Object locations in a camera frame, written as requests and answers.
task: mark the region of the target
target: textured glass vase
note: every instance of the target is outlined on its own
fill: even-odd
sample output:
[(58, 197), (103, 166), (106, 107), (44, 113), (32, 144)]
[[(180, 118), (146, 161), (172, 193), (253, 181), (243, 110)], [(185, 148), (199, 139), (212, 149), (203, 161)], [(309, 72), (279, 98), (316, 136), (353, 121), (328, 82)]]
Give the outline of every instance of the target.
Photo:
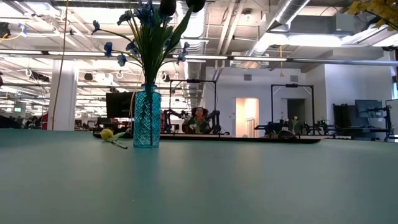
[(142, 87), (144, 90), (136, 93), (133, 146), (159, 147), (162, 95), (155, 92), (156, 85)]

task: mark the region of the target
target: table surface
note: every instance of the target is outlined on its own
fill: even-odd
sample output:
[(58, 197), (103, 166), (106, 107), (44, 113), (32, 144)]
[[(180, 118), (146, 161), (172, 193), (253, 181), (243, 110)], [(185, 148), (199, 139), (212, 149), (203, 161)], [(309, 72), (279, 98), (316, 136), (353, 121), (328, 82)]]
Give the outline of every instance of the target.
[[(132, 146), (131, 140), (120, 140)], [(0, 223), (398, 223), (398, 145), (0, 129)]]

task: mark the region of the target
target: exposed ceiling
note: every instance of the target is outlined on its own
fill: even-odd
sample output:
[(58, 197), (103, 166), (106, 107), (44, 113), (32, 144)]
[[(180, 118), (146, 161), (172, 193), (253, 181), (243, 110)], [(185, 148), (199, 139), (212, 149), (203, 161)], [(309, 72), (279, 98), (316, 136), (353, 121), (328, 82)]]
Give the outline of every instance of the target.
[[(298, 14), (299, 17), (329, 17), (332, 18), (335, 14), (343, 12), (350, 5), (350, 1), (335, 1), (335, 0), (321, 0), (310, 1), (303, 10)], [(225, 54), (232, 54), (233, 52), (248, 51), (262, 35), (260, 27), (263, 26), (266, 15), (273, 13), (278, 5), (276, 0), (245, 0), (241, 2), (231, 2), (230, 0), (209, 1), (206, 5), (205, 11), (205, 34), (201, 40), (197, 42), (204, 42), (205, 48), (202, 54), (216, 54), (218, 48), (225, 48)], [(116, 22), (119, 16), (124, 13), (129, 5), (127, 1), (115, 0), (85, 0), (85, 1), (70, 1), (68, 8), (68, 29), (66, 40), (66, 50), (71, 51), (88, 51), (99, 52), (103, 50), (103, 45), (107, 41), (113, 42), (114, 49), (124, 50), (128, 44), (124, 39), (115, 38), (115, 36), (97, 32), (91, 35), (93, 29), (92, 22), (97, 20), (101, 24), (101, 28), (118, 32), (121, 34), (131, 35), (131, 30), (128, 25), (122, 24), (118, 26)], [(171, 24), (178, 22), (178, 16), (175, 15)], [(27, 27), (27, 34), (11, 41), (0, 42), (0, 49), (29, 49), (29, 50), (61, 50), (63, 45), (63, 27), (65, 25), (65, 1), (64, 0), (30, 0), (30, 1), (1, 1), (0, 0), (0, 22), (9, 22), (12, 36), (16, 36), (21, 29), (19, 24), (24, 24)], [(226, 33), (224, 34), (224, 43), (220, 44), (220, 37), (223, 34), (225, 23)], [(73, 30), (74, 35), (70, 35), (70, 29)], [(302, 57), (302, 58), (316, 58), (316, 57), (331, 57), (329, 52), (335, 48), (331, 47), (306, 47), (283, 45), (283, 57)], [(279, 57), (279, 46), (270, 46), (267, 48), (266, 54), (270, 56)], [(364, 55), (363, 52), (358, 54), (359, 58)], [(363, 59), (375, 59), (376, 56), (369, 56)], [(119, 86), (138, 86), (144, 81), (141, 75), (141, 68), (128, 64), (125, 67), (120, 67), (117, 61), (111, 60), (93, 60), (84, 59), (77, 60), (80, 66), (79, 85), (102, 85), (98, 82), (88, 82), (84, 79), (86, 72), (92, 73), (106, 73), (114, 76), (114, 83)], [(200, 70), (201, 64), (199, 62), (181, 63), (179, 66), (176, 63), (167, 63), (159, 71), (157, 84), (159, 87), (169, 87), (169, 83), (162, 81), (162, 72), (170, 75), (171, 78), (186, 79), (187, 77), (199, 77), (202, 75), (204, 69)], [(305, 69), (306, 65), (300, 63), (286, 63), (284, 68), (299, 68)], [(279, 68), (280, 63), (270, 63), (267, 68), (273, 70)], [(42, 83), (41, 81), (33, 80), (27, 76), (27, 69), (36, 71), (51, 79), (52, 74), (52, 59), (48, 58), (15, 58), (15, 57), (1, 57), (0, 56), (0, 71), (3, 72), (3, 80), (5, 83)], [(174, 98), (178, 98), (179, 102), (175, 102), (174, 108), (189, 108), (200, 104), (201, 88), (200, 86), (186, 85), (180, 86), (181, 90), (177, 90)], [(20, 90), (25, 90), (25, 93), (31, 91), (38, 97), (49, 97), (49, 87), (20, 87)], [(79, 88), (78, 96), (84, 99), (97, 99), (98, 95), (104, 95), (108, 92), (107, 88)], [(161, 93), (169, 95), (168, 90), (161, 90)], [(86, 106), (92, 103), (91, 101), (78, 100), (76, 106), (82, 111), (89, 111), (90, 113), (97, 113), (97, 110), (90, 109)], [(96, 102), (98, 107), (104, 105), (104, 101)]]

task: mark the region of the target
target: doorway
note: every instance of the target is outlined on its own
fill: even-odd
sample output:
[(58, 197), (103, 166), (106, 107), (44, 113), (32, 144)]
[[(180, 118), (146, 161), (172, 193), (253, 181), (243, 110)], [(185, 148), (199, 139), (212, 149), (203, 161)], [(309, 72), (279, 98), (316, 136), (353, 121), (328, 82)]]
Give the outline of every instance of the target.
[(254, 128), (259, 123), (259, 99), (236, 99), (236, 127), (237, 138), (257, 138), (259, 133)]
[[(295, 116), (299, 121), (305, 121), (305, 99), (287, 99), (287, 117), (293, 120)], [(298, 133), (298, 131), (299, 126), (296, 125), (295, 132)]]

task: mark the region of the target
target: computer monitor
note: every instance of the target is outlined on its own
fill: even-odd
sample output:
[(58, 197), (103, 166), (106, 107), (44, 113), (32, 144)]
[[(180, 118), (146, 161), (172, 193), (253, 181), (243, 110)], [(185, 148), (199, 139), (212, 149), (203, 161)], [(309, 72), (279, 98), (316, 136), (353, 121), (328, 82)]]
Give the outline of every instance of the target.
[(356, 114), (360, 118), (383, 118), (382, 110), (375, 110), (382, 108), (381, 100), (355, 100)]
[[(106, 117), (107, 118), (130, 118), (131, 92), (107, 93), (106, 94)], [(132, 102), (132, 117), (134, 116), (134, 100)]]

